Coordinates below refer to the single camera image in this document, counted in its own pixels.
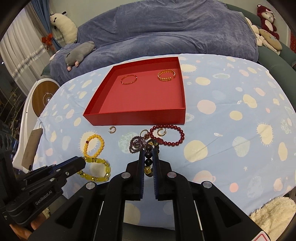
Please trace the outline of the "green sofa bed frame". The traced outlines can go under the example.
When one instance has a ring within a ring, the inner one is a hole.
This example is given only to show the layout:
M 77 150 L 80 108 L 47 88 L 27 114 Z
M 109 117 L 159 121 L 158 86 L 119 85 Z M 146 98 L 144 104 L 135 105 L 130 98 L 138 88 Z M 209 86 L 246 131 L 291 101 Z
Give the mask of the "green sofa bed frame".
M 245 16 L 250 19 L 256 27 L 264 27 L 264 25 L 261 24 L 260 16 L 231 4 L 225 4 L 225 7 L 228 8 L 228 11 L 236 12 L 237 15 L 241 15 L 241 20 L 242 17 Z M 282 86 L 284 90 L 287 90 L 292 85 L 295 85 L 295 70 L 291 66 L 291 64 L 295 64 L 295 54 L 293 54 L 292 50 L 290 50 L 285 44 L 281 45 L 281 54 L 276 54 L 267 47 L 258 47 L 255 51 L 257 57 L 252 58 L 252 60 L 268 69 L 269 73 L 275 78 L 280 86 Z

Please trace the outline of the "white round wooden-top device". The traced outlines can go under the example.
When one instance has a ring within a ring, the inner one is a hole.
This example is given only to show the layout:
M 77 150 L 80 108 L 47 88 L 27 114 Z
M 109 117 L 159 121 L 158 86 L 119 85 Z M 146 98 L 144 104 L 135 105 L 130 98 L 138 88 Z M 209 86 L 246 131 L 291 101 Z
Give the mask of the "white round wooden-top device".
M 13 157 L 14 168 L 25 173 L 29 172 L 29 170 L 22 166 L 23 154 L 29 136 L 31 131 L 34 129 L 37 119 L 59 87 L 60 85 L 55 80 L 51 78 L 43 78 L 35 82 L 27 95 L 27 99 L 23 107 L 18 149 Z

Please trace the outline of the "red shallow jewelry box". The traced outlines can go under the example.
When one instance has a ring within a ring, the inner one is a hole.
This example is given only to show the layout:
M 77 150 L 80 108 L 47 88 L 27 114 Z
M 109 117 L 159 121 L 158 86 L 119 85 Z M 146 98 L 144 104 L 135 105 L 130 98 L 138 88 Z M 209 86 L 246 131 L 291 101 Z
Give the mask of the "red shallow jewelry box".
M 157 74 L 166 69 L 176 72 L 167 82 Z M 122 77 L 134 74 L 137 82 L 122 85 Z M 178 57 L 138 60 L 113 66 L 83 116 L 94 126 L 183 125 L 186 117 L 184 82 Z

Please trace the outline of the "white curtain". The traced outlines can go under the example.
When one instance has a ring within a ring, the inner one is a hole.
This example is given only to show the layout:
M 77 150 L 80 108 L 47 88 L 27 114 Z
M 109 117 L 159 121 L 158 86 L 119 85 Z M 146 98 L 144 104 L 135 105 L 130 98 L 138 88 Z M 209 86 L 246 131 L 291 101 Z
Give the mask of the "white curtain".
M 49 64 L 50 53 L 42 38 L 48 35 L 32 3 L 16 16 L 1 39 L 1 57 L 20 90 L 28 95 Z

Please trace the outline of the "dark red bear plush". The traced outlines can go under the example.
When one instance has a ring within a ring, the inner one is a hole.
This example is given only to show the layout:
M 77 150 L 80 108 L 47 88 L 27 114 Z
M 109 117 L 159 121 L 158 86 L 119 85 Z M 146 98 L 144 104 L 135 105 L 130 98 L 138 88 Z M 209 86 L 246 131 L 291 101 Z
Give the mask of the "dark red bear plush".
M 262 6 L 260 4 L 257 5 L 257 15 L 261 20 L 261 27 L 272 34 L 277 40 L 280 39 L 279 34 L 276 32 L 277 28 L 274 25 L 275 16 L 272 10 L 269 8 Z

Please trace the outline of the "cream fluffy rug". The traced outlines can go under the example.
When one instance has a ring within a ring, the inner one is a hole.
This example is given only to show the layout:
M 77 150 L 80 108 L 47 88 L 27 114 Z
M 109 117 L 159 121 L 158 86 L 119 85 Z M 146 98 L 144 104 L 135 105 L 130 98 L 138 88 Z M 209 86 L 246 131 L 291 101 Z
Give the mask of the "cream fluffy rug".
M 265 231 L 270 240 L 277 240 L 295 215 L 295 202 L 288 197 L 277 197 L 257 209 L 250 218 Z

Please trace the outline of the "blue-grey velvet bed cover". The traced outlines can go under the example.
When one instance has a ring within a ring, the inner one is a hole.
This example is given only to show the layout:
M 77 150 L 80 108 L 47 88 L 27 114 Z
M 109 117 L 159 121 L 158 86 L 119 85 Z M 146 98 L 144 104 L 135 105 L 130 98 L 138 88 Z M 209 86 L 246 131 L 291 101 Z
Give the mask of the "blue-grey velvet bed cover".
M 50 63 L 59 84 L 123 61 L 158 55 L 216 54 L 253 61 L 257 41 L 243 16 L 219 1 L 136 1 L 102 13 L 78 28 L 78 40 Z M 93 41 L 95 50 L 67 71 L 67 53 Z

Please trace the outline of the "beige cookie plush toy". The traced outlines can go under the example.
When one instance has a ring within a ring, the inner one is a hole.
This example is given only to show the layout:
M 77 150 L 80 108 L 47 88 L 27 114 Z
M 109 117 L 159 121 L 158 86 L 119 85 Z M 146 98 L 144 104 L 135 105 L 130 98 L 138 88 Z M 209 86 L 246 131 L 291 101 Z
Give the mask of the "beige cookie plush toy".
M 267 32 L 266 30 L 259 29 L 256 25 L 253 25 L 251 20 L 247 17 L 246 21 L 248 22 L 255 34 L 257 45 L 259 47 L 267 47 L 268 49 L 279 55 L 282 50 L 282 45 L 279 42 L 279 40 L 276 39 L 271 33 Z

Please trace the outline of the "gold beaded open bangle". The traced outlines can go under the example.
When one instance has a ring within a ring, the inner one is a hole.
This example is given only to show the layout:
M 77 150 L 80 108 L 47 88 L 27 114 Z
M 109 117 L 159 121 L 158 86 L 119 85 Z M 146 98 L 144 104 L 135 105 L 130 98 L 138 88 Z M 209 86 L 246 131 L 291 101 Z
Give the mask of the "gold beaded open bangle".
M 157 74 L 157 77 L 158 77 L 158 80 L 162 82 L 171 81 L 176 77 L 176 72 L 175 70 L 172 70 L 172 69 L 162 70 Z

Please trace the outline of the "red gift bag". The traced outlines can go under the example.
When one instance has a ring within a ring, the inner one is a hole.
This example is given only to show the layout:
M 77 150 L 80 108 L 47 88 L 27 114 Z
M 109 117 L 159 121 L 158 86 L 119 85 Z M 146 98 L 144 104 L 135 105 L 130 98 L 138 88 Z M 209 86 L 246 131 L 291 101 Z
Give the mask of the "red gift bag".
M 296 53 L 296 37 L 292 32 L 290 33 L 290 49 Z

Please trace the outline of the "blue curtain with red bow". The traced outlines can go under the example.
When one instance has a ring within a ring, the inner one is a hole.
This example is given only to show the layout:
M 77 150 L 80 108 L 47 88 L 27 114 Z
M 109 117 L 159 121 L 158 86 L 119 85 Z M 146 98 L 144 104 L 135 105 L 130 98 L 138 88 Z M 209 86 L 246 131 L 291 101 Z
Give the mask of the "blue curtain with red bow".
M 46 33 L 43 34 L 41 41 L 45 44 L 47 50 L 55 49 L 60 50 L 61 46 L 57 40 L 53 37 L 51 32 L 50 12 L 49 12 L 49 1 L 48 0 L 32 0 L 33 8 L 42 23 Z

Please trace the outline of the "gold hoop earring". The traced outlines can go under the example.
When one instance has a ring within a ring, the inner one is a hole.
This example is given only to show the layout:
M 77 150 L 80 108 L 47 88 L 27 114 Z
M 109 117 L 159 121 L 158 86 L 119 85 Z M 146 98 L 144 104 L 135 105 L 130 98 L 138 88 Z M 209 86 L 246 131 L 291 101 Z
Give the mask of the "gold hoop earring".
M 167 133 L 166 128 L 159 128 L 157 130 L 157 135 L 160 136 L 160 137 L 163 137 L 166 133 Z
M 115 133 L 116 132 L 116 127 L 115 126 L 111 126 L 110 128 L 109 128 L 109 133 L 110 134 L 113 134 L 113 133 Z

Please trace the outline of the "blue planet-print cloth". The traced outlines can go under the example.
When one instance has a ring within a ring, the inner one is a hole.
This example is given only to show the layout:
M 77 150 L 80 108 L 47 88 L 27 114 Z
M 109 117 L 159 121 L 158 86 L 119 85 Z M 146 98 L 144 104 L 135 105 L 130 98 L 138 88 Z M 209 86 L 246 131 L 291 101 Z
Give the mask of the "blue planet-print cloth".
M 179 56 L 184 79 L 184 142 L 160 147 L 159 157 L 188 180 L 210 181 L 250 214 L 295 187 L 295 110 L 257 63 L 218 55 Z M 93 126 L 83 112 L 110 67 L 71 79 L 49 101 L 36 127 L 43 129 L 34 169 L 82 156 L 85 141 L 100 135 L 100 158 L 115 176 L 138 158 L 130 139 L 143 126 Z

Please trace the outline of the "grey mouse plush toy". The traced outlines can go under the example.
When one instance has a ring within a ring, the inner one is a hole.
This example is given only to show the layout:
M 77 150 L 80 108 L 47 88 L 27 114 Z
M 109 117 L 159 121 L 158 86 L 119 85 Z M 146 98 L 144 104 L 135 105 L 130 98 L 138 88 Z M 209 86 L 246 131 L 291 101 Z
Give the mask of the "grey mouse plush toy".
M 84 58 L 95 50 L 95 44 L 93 41 L 88 41 L 80 44 L 72 51 L 67 53 L 65 63 L 67 71 L 71 71 L 72 67 L 78 67 Z

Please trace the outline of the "white cow plush toy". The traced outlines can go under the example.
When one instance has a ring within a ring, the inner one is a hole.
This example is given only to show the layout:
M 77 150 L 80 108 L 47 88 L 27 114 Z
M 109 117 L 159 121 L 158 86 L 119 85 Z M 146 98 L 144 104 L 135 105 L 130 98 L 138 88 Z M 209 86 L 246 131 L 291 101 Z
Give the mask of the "white cow plush toy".
M 78 28 L 66 14 L 66 11 L 51 14 L 50 22 L 55 29 L 58 29 L 62 33 L 65 44 L 72 44 L 77 40 Z

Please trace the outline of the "thin gold bangle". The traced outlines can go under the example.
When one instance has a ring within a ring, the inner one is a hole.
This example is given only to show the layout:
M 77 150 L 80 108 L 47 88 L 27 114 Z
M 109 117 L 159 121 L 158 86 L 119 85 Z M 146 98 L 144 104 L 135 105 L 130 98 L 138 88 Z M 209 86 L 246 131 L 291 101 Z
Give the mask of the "thin gold bangle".
M 137 82 L 138 77 L 134 74 L 129 74 L 121 78 L 120 82 L 122 85 L 131 85 Z

